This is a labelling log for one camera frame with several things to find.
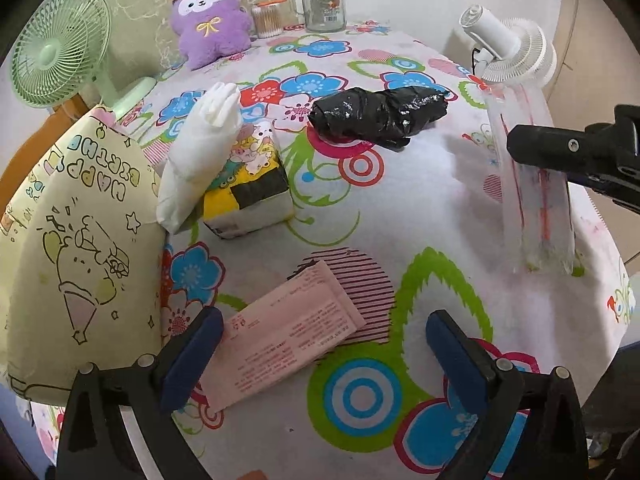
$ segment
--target fan grille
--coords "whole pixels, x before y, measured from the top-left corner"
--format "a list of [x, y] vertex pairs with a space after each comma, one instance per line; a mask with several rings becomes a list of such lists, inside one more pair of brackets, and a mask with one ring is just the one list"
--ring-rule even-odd
[[554, 49], [542, 29], [536, 23], [520, 18], [503, 23], [520, 38], [520, 49], [512, 59], [497, 59], [489, 63], [482, 78], [491, 83], [518, 83], [531, 77], [545, 76], [552, 66]]
[[109, 42], [105, 0], [46, 0], [24, 26], [12, 57], [16, 94], [33, 107], [65, 101], [91, 77]]

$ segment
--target blue gripper pad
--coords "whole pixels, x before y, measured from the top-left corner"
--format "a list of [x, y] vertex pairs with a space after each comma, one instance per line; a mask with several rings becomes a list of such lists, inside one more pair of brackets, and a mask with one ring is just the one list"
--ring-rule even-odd
[[212, 312], [191, 337], [164, 377], [160, 397], [162, 413], [171, 413], [184, 407], [222, 339], [222, 313], [213, 306], [208, 308]]
[[488, 387], [495, 381], [492, 359], [480, 345], [466, 337], [445, 310], [430, 314], [426, 336], [464, 409], [482, 415], [488, 403]]

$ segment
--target green desk fan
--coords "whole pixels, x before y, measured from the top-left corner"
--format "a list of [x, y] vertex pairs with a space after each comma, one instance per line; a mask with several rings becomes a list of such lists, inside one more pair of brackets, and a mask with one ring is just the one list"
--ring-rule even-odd
[[143, 77], [120, 94], [108, 73], [111, 15], [105, 0], [45, 0], [24, 26], [12, 57], [15, 93], [29, 106], [59, 105], [95, 83], [122, 118], [155, 86]]

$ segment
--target glass mason jar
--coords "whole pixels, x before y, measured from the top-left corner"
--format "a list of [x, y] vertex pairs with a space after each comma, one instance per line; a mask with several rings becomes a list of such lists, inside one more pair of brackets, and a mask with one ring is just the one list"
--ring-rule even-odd
[[347, 24], [344, 0], [302, 0], [303, 12], [298, 11], [296, 0], [290, 2], [293, 12], [304, 17], [309, 32], [338, 32]]

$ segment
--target clear plastic bag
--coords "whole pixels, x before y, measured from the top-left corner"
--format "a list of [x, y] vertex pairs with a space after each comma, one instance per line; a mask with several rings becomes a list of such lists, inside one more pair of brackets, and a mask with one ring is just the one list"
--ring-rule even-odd
[[485, 92], [502, 184], [502, 218], [514, 272], [574, 268], [575, 235], [564, 173], [515, 162], [507, 135], [517, 124], [553, 126], [542, 90], [534, 84], [493, 85]]

